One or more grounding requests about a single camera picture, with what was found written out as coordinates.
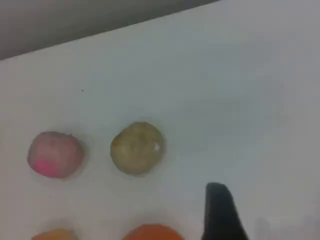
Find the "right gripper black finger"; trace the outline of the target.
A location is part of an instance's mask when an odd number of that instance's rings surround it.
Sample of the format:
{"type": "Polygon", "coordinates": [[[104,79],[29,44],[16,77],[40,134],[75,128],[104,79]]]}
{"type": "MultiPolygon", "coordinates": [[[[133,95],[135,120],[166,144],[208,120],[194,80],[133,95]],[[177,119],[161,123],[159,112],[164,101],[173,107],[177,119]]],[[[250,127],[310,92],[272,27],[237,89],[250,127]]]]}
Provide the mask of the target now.
{"type": "Polygon", "coordinates": [[[248,240],[234,198],[226,185],[210,182],[205,188],[203,240],[248,240]]]}

